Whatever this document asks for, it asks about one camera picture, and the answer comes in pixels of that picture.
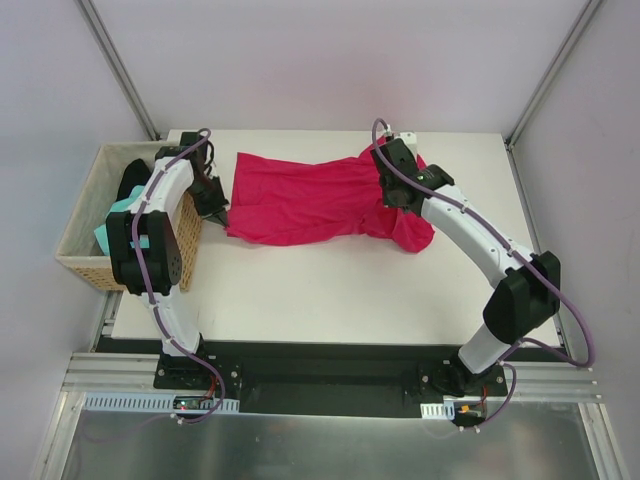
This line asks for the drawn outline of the pink t shirt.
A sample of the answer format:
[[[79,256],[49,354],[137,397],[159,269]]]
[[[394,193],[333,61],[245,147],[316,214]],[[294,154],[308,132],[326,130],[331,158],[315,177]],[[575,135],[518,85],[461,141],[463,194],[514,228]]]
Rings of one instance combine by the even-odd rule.
[[[239,153],[227,235],[278,247],[367,235],[411,254],[423,251],[435,229],[383,205],[371,151],[319,164]]]

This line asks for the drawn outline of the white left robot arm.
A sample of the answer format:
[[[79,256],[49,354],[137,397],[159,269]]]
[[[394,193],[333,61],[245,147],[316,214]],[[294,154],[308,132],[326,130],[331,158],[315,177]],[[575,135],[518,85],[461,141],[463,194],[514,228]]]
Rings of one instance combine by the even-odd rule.
[[[114,279],[148,310],[163,352],[185,356],[176,375],[191,389],[209,382],[212,367],[196,355],[201,333],[180,291],[183,259],[172,219],[188,196],[200,219],[229,225],[230,202],[216,173],[210,136],[207,128],[185,132],[178,144],[160,148],[142,193],[105,221]]]

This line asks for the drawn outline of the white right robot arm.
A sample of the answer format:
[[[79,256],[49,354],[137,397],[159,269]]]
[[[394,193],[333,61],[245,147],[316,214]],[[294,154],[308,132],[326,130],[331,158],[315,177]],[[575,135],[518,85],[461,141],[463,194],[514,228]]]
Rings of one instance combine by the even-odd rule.
[[[488,371],[516,341],[559,310],[560,300],[545,284],[560,286],[560,262],[550,252],[535,254],[511,243],[472,204],[441,167],[419,168],[414,148],[388,135],[371,150],[383,204],[421,217],[444,233],[479,268],[493,288],[483,324],[451,360],[450,382],[473,394]]]

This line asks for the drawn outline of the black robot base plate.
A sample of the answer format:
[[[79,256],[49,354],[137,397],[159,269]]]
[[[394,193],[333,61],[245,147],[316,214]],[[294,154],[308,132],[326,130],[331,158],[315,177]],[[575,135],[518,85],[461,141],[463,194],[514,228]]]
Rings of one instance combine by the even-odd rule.
[[[507,394],[500,366],[463,378],[448,346],[207,341],[203,367],[185,357],[159,357],[153,386],[216,391],[255,414],[418,418],[446,397]]]

